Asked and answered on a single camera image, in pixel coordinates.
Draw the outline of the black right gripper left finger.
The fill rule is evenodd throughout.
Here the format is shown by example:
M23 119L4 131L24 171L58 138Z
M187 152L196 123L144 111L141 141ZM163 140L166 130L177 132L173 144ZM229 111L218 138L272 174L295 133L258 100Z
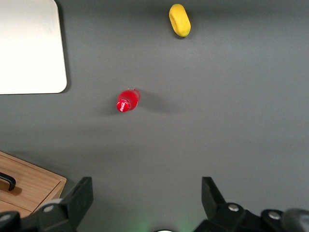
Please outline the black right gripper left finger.
M64 198L52 200L39 209L38 231L77 231L92 202L92 178L83 177Z

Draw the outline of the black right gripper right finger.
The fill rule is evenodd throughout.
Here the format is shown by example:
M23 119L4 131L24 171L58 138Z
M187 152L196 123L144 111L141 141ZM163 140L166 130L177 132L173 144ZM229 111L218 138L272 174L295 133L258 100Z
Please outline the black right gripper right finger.
M203 177L201 200L207 219L196 228L196 232L263 232L260 217L236 203L223 198L214 180Z

